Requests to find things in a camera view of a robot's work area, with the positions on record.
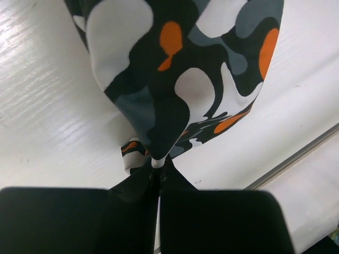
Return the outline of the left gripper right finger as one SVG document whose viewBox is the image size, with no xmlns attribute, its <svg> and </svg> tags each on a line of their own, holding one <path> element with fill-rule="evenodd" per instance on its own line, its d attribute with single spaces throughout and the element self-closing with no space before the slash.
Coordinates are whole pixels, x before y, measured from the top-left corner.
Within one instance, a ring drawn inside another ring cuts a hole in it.
<svg viewBox="0 0 339 254">
<path fill-rule="evenodd" d="M 170 157 L 161 168 L 162 253 L 294 253 L 282 209 L 260 190 L 198 190 Z"/>
</svg>

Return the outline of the camouflage orange black shorts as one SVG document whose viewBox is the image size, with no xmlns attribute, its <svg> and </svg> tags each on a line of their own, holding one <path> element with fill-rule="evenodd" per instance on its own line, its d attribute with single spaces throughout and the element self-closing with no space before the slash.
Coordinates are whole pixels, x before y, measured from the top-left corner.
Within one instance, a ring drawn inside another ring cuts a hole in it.
<svg viewBox="0 0 339 254">
<path fill-rule="evenodd" d="M 258 97 L 284 1 L 65 1 L 98 86 L 136 132 L 125 171 L 223 134 Z"/>
</svg>

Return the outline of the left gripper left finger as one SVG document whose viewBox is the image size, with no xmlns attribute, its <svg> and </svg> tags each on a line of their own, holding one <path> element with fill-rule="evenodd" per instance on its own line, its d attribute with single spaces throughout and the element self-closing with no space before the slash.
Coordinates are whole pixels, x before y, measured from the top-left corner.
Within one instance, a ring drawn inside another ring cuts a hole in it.
<svg viewBox="0 0 339 254">
<path fill-rule="evenodd" d="M 110 189 L 1 190 L 1 253 L 153 253 L 159 171 Z"/>
</svg>

